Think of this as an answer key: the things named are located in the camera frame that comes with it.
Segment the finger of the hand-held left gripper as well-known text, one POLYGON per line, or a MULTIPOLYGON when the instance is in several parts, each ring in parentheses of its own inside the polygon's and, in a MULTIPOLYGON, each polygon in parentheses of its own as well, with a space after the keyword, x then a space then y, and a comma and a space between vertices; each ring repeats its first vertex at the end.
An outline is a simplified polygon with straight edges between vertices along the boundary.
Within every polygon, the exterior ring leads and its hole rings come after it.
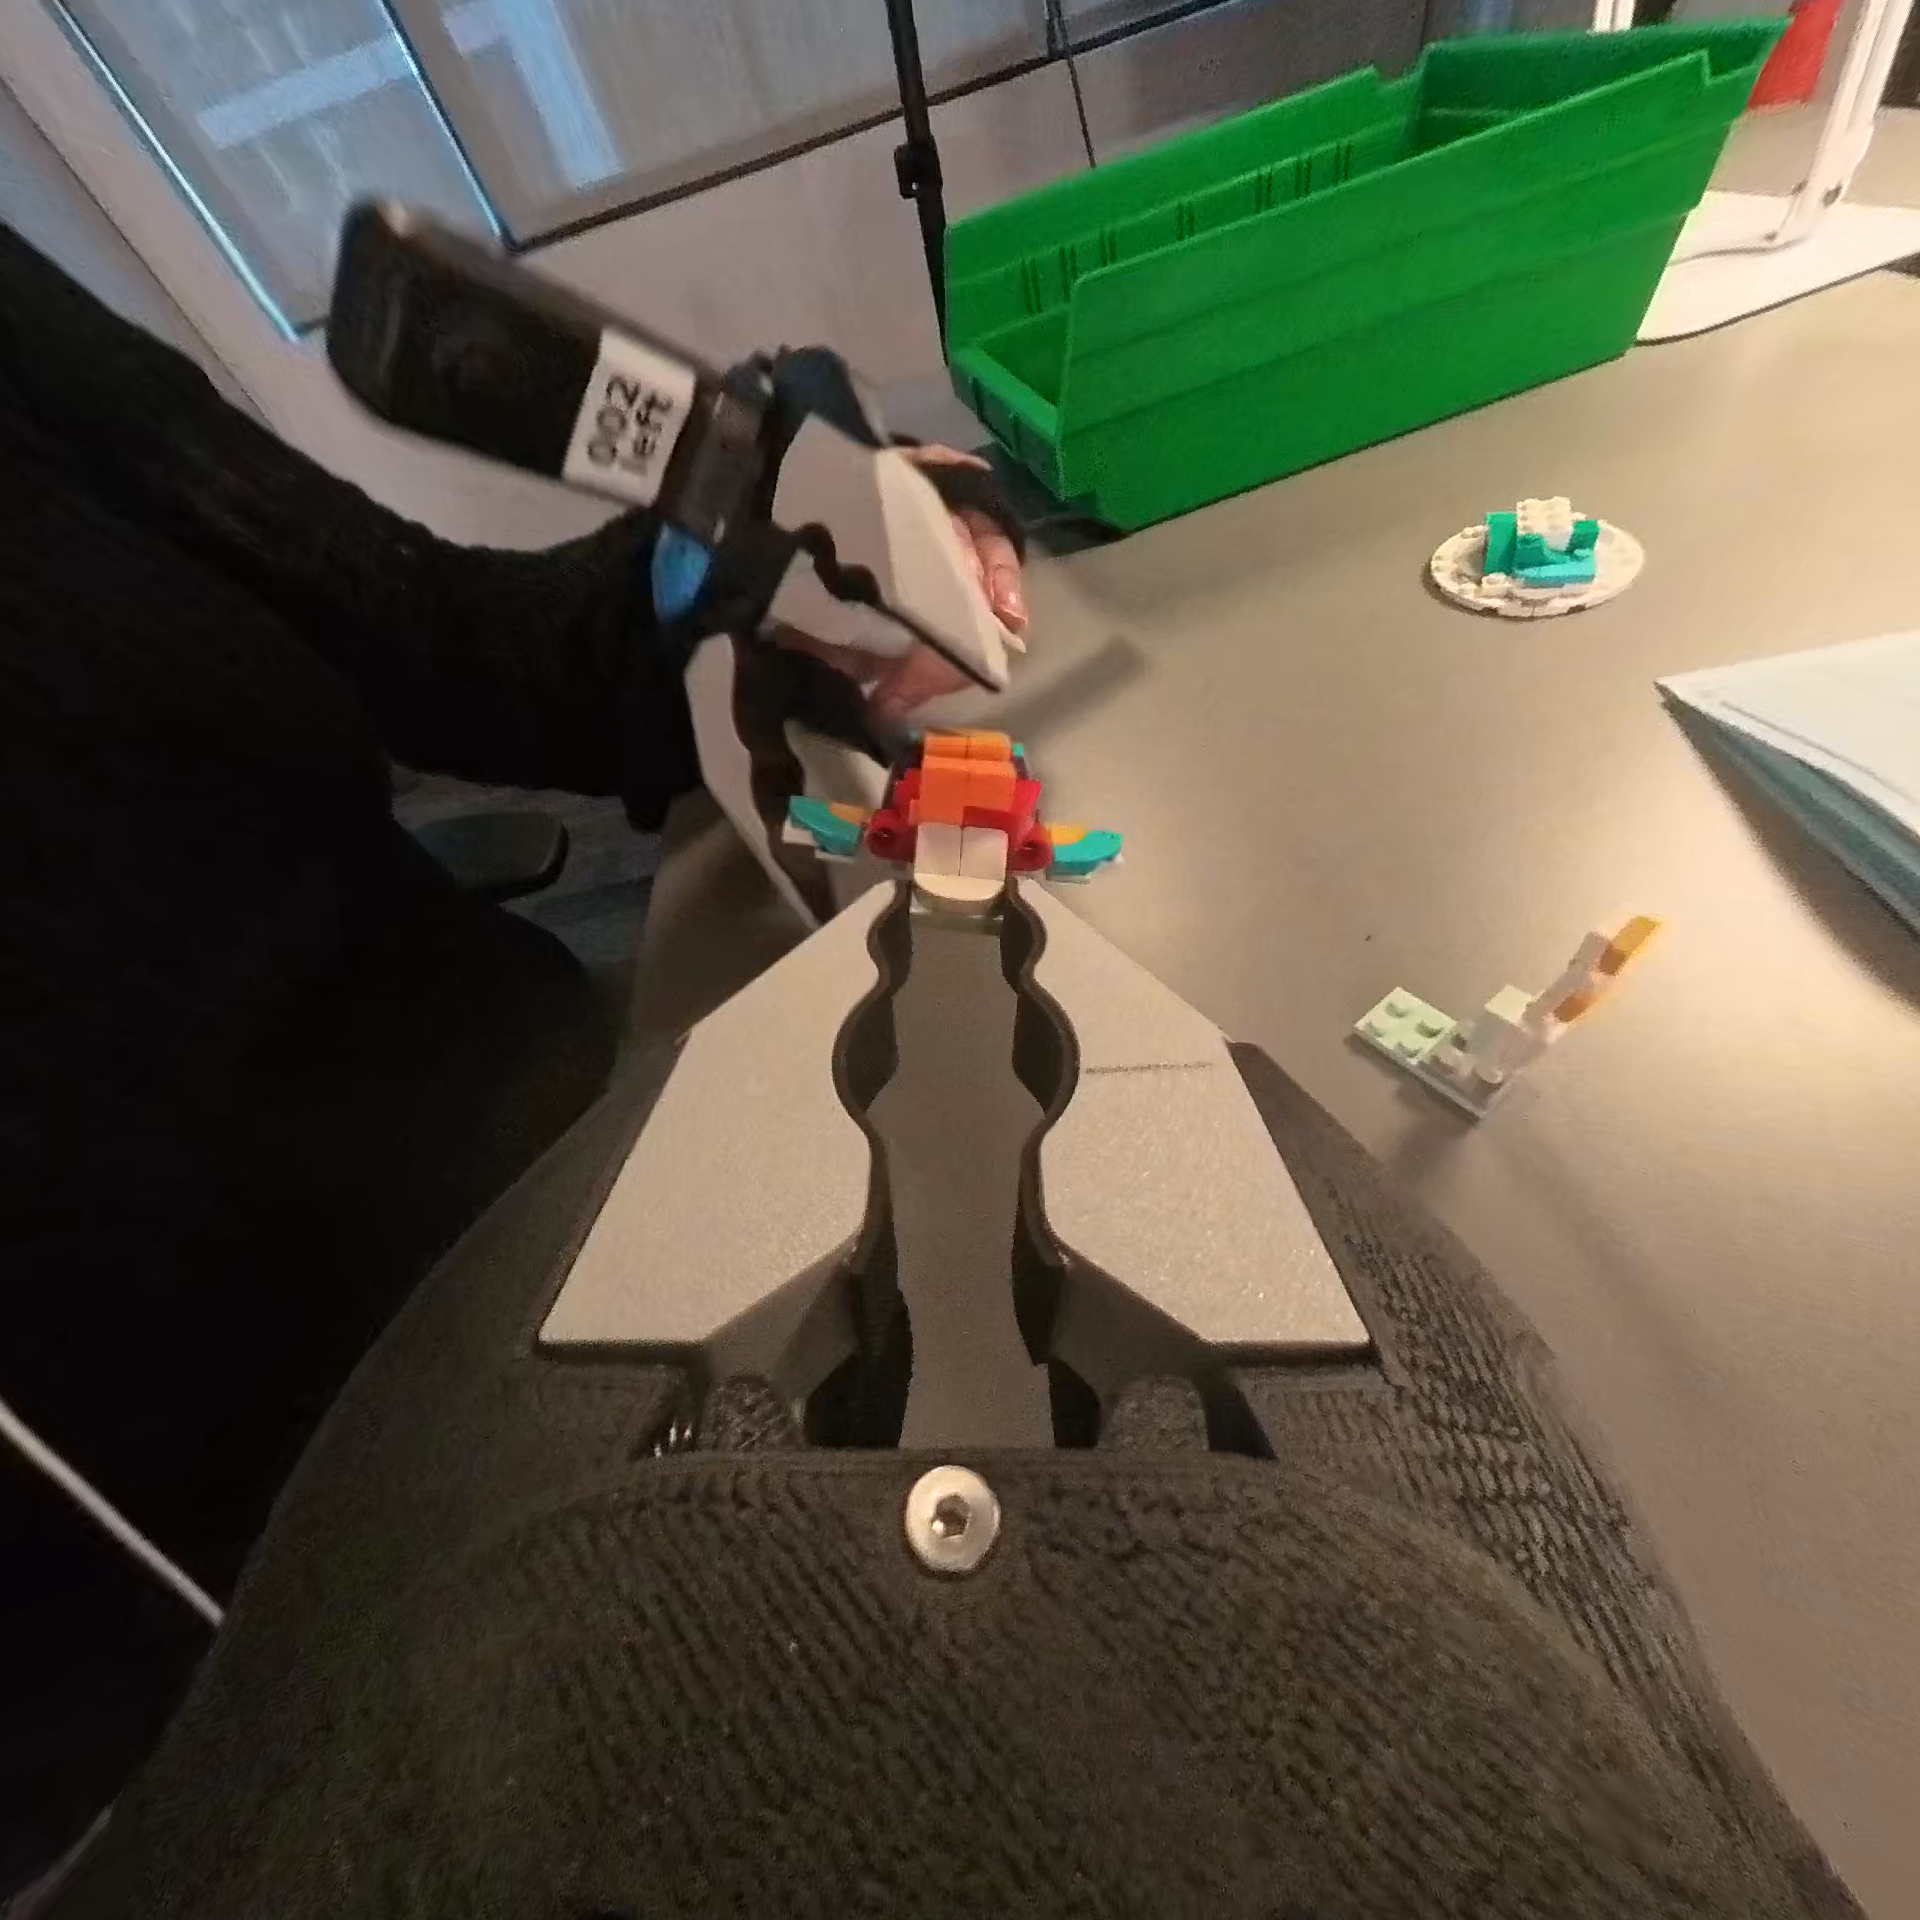
POLYGON ((916 646, 916 636, 890 611, 830 596, 815 572, 787 572, 778 581, 760 632, 864 660, 899 660, 916 646))
POLYGON ((809 414, 777 467, 770 531, 793 545, 783 575, 818 575, 830 596, 884 607, 913 646, 969 684, 1008 689, 1008 632, 977 593, 946 502, 905 447, 809 414))

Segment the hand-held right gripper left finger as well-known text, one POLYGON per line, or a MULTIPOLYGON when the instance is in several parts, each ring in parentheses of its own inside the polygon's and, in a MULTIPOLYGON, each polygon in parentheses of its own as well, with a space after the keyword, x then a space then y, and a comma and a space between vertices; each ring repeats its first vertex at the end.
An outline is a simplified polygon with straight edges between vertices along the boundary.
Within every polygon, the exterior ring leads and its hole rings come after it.
POLYGON ((899 1066, 908 899, 871 882, 687 1026, 535 1345, 764 1381, 818 1442, 890 1448, 913 1385, 871 1098, 899 1066))

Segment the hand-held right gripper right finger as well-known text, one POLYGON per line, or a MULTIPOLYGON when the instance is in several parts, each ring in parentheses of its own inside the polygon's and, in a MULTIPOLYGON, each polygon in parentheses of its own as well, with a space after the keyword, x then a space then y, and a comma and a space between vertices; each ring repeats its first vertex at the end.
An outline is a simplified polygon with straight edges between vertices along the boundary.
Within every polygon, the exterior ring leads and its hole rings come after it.
POLYGON ((1226 1035, 1038 882, 1010 892, 1020 1142, 1010 1306, 1056 1442, 1126 1389, 1191 1393, 1205 1442, 1265 1442, 1242 1372, 1344 1381, 1372 1331, 1226 1035))

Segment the multicolour lego model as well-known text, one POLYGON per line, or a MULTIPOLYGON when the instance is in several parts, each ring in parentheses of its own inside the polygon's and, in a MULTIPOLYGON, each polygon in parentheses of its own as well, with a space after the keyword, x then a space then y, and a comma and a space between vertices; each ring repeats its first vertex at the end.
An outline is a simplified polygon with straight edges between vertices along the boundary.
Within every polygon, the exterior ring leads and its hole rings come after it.
POLYGON ((1125 858, 1117 827, 1052 820, 1008 732, 921 732, 875 804, 793 797, 778 847, 838 869, 887 869, 940 920, 991 920, 1020 880, 1087 882, 1125 858))

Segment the mint grey lego piece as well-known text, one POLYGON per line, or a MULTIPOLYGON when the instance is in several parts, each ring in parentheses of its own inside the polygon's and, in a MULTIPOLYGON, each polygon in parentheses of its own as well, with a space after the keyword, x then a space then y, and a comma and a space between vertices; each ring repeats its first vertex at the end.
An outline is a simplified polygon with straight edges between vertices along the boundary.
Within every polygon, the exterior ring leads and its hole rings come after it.
POLYGON ((1520 1089, 1511 1047, 1520 1042, 1522 999, 1520 989, 1504 989, 1477 1014, 1451 1014, 1406 989, 1392 989, 1353 1021, 1346 1039, 1451 1113, 1478 1120, 1520 1089))

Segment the white mint orange lego figure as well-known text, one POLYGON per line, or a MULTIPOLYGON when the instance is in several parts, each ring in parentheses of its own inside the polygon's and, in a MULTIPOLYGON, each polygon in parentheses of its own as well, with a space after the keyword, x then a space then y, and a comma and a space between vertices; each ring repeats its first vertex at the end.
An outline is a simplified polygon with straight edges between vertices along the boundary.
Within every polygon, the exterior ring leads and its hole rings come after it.
POLYGON ((1587 932, 1544 989, 1500 989, 1426 1057, 1435 1089, 1469 1116, 1496 1106, 1613 992, 1658 926, 1656 914, 1632 914, 1616 932, 1587 932))

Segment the person's left forearm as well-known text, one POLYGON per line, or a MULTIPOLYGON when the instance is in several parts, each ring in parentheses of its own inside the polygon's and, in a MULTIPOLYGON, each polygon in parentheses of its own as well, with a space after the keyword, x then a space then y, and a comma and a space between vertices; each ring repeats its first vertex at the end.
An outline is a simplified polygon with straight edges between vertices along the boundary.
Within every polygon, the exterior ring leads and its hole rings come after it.
POLYGON ((2 473, 236 586, 433 775, 619 799, 657 832, 700 784, 657 511, 477 548, 393 511, 236 409, 16 226, 0 238, 2 473))

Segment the round white lego plate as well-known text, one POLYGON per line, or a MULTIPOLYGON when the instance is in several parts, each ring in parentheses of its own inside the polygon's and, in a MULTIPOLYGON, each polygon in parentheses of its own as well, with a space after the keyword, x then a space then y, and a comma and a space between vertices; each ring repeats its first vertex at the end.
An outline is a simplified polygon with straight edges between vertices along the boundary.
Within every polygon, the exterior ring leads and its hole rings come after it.
POLYGON ((1559 621, 1619 600, 1643 572, 1643 545, 1567 496, 1522 496, 1438 539, 1426 586, 1496 621, 1559 621))

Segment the person's left hand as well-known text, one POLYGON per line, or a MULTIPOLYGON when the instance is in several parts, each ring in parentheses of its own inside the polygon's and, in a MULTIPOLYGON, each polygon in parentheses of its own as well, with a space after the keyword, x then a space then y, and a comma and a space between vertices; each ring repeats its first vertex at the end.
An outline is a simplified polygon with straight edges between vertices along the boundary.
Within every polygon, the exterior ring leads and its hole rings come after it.
MULTIPOLYGON (((1026 632, 1026 600, 1022 600, 1022 558, 1014 539, 984 511, 957 506, 946 511, 951 529, 969 552, 971 584, 991 607, 996 622, 1008 632, 1008 651, 1020 651, 1026 632)), ((913 646, 899 660, 879 660, 864 680, 864 711, 875 726, 899 726, 921 707, 969 690, 971 680, 940 660, 929 646, 913 646)))

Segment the large window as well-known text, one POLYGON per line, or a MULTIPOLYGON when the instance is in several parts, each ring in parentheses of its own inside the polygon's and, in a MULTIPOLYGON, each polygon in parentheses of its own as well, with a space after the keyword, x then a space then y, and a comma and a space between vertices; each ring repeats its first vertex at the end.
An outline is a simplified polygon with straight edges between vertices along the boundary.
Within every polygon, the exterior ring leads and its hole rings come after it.
POLYGON ((875 0, 39 2, 281 333, 320 329, 344 212, 511 251, 899 124, 875 0))

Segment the black tripod pole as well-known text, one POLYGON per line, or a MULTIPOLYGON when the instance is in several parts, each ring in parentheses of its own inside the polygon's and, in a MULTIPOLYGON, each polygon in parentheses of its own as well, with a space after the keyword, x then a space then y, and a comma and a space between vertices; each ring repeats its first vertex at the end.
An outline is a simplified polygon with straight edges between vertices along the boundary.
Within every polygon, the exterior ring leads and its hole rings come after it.
POLYGON ((922 39, 913 0, 887 0, 887 44, 899 96, 895 193, 916 208, 929 294, 940 333, 946 329, 946 196, 944 155, 931 130, 922 39))

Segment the green plastic crate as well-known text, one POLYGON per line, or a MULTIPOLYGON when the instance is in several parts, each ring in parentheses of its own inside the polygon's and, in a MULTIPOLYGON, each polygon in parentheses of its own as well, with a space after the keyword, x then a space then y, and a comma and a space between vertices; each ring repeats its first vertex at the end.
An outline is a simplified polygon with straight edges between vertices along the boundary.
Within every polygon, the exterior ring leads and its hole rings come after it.
POLYGON ((944 237, 961 402, 1141 531, 1623 357, 1780 16, 1451 36, 944 237))

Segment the open instruction booklet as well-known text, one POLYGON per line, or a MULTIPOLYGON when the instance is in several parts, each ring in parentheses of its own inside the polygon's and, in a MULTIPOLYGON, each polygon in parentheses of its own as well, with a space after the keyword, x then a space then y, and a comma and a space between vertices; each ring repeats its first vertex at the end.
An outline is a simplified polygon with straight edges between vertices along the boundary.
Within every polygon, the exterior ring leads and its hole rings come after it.
POLYGON ((1920 926, 1920 636, 1656 680, 1663 707, 1907 932, 1920 926))

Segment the red cylinder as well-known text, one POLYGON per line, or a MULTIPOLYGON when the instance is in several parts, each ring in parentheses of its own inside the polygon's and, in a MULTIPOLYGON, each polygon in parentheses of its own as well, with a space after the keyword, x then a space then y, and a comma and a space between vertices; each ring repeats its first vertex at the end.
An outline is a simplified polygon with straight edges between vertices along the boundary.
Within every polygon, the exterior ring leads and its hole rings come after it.
POLYGON ((1767 7, 1787 26, 1746 92, 1746 113, 1805 107, 1820 92, 1843 0, 1780 0, 1767 7))

